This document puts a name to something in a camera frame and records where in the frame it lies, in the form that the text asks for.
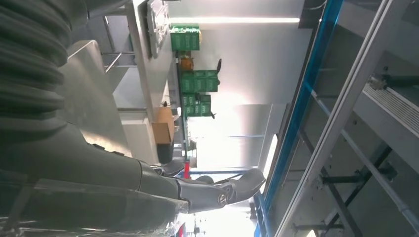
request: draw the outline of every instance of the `plastic wrap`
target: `plastic wrap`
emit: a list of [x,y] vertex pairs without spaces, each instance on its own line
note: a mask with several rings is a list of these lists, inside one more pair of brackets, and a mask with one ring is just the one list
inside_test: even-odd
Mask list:
[[0,236],[166,237],[184,223],[188,202],[0,171]]

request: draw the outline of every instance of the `metal grating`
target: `metal grating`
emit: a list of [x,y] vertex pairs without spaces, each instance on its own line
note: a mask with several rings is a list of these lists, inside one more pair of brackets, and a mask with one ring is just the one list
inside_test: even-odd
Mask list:
[[419,137],[419,108],[391,88],[375,90],[366,84],[363,91],[403,126]]

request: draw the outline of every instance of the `cardboard box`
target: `cardboard box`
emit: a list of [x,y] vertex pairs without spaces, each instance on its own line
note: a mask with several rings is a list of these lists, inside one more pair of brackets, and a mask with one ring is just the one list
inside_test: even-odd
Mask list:
[[157,121],[151,124],[153,127],[156,144],[171,144],[174,136],[174,122],[170,107],[160,107]]

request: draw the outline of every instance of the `blue metal beam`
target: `blue metal beam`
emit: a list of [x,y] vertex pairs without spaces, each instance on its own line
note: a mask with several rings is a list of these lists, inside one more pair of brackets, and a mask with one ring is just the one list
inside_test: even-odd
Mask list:
[[263,195],[260,192],[257,192],[253,199],[257,215],[257,226],[254,231],[254,236],[272,237],[271,226],[269,223],[268,213],[265,209]]
[[[316,82],[323,58],[333,36],[342,4],[343,0],[328,0],[326,4],[323,19],[319,26],[316,39],[314,40],[311,55],[303,76],[303,84],[308,84],[313,87]],[[265,208],[267,211],[269,211],[271,207],[273,198],[285,174],[288,159],[290,158],[290,154],[296,144],[297,134],[299,128],[301,127],[310,99],[311,91],[309,91],[308,88],[309,87],[307,86],[302,86],[298,93],[297,101],[291,115],[290,124],[287,128],[285,138],[278,155],[278,160],[274,167],[271,183],[266,192]]]

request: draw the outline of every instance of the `black handle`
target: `black handle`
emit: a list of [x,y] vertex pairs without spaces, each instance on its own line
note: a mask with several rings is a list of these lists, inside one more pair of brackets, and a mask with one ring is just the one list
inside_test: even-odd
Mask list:
[[219,73],[221,71],[221,62],[222,62],[222,60],[220,59],[218,61],[218,64],[217,64],[217,73]]

